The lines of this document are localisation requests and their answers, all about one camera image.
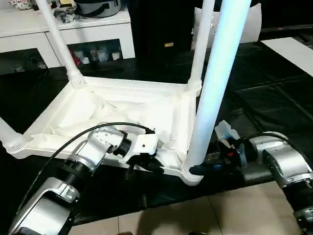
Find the white pipe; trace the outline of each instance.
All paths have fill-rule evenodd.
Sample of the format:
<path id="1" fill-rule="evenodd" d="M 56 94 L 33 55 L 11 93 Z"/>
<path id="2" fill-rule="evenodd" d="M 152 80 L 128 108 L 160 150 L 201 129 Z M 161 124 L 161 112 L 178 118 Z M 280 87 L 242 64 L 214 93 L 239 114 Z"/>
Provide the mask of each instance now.
<path id="1" fill-rule="evenodd" d="M 0 142 L 8 153 L 17 153 L 27 144 L 26 138 L 17 133 L 0 118 Z"/>
<path id="2" fill-rule="evenodd" d="M 189 151 L 182 166 L 186 181 L 192 182 L 193 185 L 199 183 L 202 177 L 192 175 L 189 169 L 203 163 L 205 158 L 250 4 L 251 0 L 222 2 Z"/>
<path id="3" fill-rule="evenodd" d="M 65 67 L 67 69 L 67 76 L 73 87 L 80 88 L 83 87 L 85 82 L 82 74 L 77 69 L 74 60 L 69 52 L 67 45 L 65 44 L 59 28 L 56 24 L 56 19 L 52 15 L 51 8 L 48 5 L 46 0 L 36 0 L 37 5 L 45 19 L 45 23 L 47 24 L 51 36 L 59 50 L 60 55 L 62 55 Z"/>
<path id="4" fill-rule="evenodd" d="M 201 75 L 205 59 L 207 43 L 209 39 L 212 15 L 214 10 L 215 0 L 204 0 L 202 6 L 202 15 L 199 24 L 199 31 L 197 35 L 197 43 L 194 54 L 194 61 L 192 63 L 191 75 L 188 80 L 187 89 L 197 91 L 200 95 L 202 81 Z"/>

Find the black leather surface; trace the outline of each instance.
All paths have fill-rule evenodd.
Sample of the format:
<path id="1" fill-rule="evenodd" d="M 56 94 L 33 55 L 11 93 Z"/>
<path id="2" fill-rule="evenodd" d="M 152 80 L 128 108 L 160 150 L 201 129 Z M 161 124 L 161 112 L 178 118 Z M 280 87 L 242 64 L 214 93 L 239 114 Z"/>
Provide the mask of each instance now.
<path id="1" fill-rule="evenodd" d="M 161 62 L 137 64 L 135 59 L 127 59 L 81 70 L 89 76 L 186 83 L 192 58 L 190 52 Z M 23 133 L 66 83 L 64 68 L 1 76 L 0 117 Z M 225 119 L 242 137 L 263 131 L 281 132 L 312 159 L 312 85 L 312 77 L 265 45 L 241 45 L 217 122 Z M 0 234 L 5 234 L 20 200 L 45 161 L 39 156 L 16 160 L 0 149 L 0 208 L 6 215 L 1 219 Z M 244 186 L 240 175 L 205 177 L 199 186 L 188 187 L 177 177 L 149 172 L 137 172 L 126 181 L 125 173 L 121 168 L 100 167 L 81 201 L 76 224 Z M 45 175 L 53 175 L 53 170 Z M 271 180 L 266 168 L 255 164 L 245 170 L 244 178 L 246 185 Z"/>

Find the tiled floor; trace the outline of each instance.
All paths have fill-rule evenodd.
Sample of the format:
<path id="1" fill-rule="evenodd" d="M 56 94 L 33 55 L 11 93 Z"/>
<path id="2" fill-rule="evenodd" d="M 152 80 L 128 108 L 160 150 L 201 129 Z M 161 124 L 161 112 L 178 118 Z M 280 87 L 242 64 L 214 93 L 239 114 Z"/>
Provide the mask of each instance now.
<path id="1" fill-rule="evenodd" d="M 299 235 L 275 182 L 80 225 L 70 235 Z"/>

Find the electrical cable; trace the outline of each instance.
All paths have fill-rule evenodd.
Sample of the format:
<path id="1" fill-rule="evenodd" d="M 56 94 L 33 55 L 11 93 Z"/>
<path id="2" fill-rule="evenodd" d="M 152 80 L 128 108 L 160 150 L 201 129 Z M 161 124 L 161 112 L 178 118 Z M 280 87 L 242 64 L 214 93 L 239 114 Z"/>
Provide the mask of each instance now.
<path id="1" fill-rule="evenodd" d="M 241 138 L 239 140 L 237 140 L 237 143 L 242 143 L 243 140 L 250 140 L 256 137 L 260 137 L 260 136 L 271 136 L 271 137 L 275 137 L 278 138 L 284 142 L 286 142 L 287 144 L 289 144 L 294 150 L 296 150 L 298 153 L 300 153 L 302 155 L 302 157 L 305 159 L 305 161 L 308 163 L 308 165 L 313 169 L 313 164 L 311 162 L 311 160 L 307 157 L 307 155 L 301 151 L 299 148 L 297 148 L 290 140 L 288 140 L 287 138 L 284 138 L 278 134 L 275 133 L 258 133 L 258 134 L 254 134 L 248 137 L 244 137 Z"/>
<path id="2" fill-rule="evenodd" d="M 69 146 L 71 143 L 73 143 L 75 140 L 77 140 L 79 137 L 83 136 L 84 134 L 93 131 L 95 129 L 101 128 L 101 127 L 106 127 L 106 126 L 118 126 L 118 125 L 125 125 L 125 126 L 134 126 L 134 127 L 138 127 L 141 129 L 144 129 L 146 131 L 146 134 L 155 134 L 155 132 L 151 129 L 149 129 L 148 127 L 139 125 L 139 124 L 135 124 L 135 123 L 130 123 L 130 122 L 108 122 L 108 123 L 103 123 L 94 127 L 91 127 L 79 134 L 77 134 L 76 136 L 74 136 L 73 138 L 71 138 L 69 141 L 67 141 L 65 144 L 63 144 L 57 151 L 55 151 L 54 154 L 51 155 L 51 157 L 49 158 L 49 160 L 45 163 L 45 165 L 43 166 L 43 168 L 38 172 L 36 178 L 34 179 L 33 183 L 31 184 L 31 186 L 29 187 L 28 191 L 26 192 L 24 198 L 22 199 L 18 210 L 16 212 L 16 215 L 20 212 L 22 206 L 24 205 L 29 193 L 31 192 L 31 190 L 33 189 L 35 183 L 37 182 L 37 180 L 39 179 L 39 177 L 41 176 L 42 172 L 47 168 L 47 166 L 52 162 L 52 159 L 54 159 L 62 150 L 64 150 L 67 146 Z"/>

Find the shelf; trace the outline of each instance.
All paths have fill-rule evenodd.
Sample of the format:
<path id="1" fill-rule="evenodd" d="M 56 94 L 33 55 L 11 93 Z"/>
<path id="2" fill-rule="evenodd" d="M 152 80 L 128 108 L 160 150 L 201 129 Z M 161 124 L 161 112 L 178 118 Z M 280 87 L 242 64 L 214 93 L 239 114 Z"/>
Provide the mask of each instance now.
<path id="1" fill-rule="evenodd" d="M 0 38 L 49 31 L 41 13 L 34 10 L 0 9 L 0 22 L 3 22 L 0 24 Z M 79 19 L 68 24 L 57 21 L 57 24 L 60 30 L 65 30 L 130 22 L 128 9 L 124 7 L 117 14 L 110 17 Z"/>

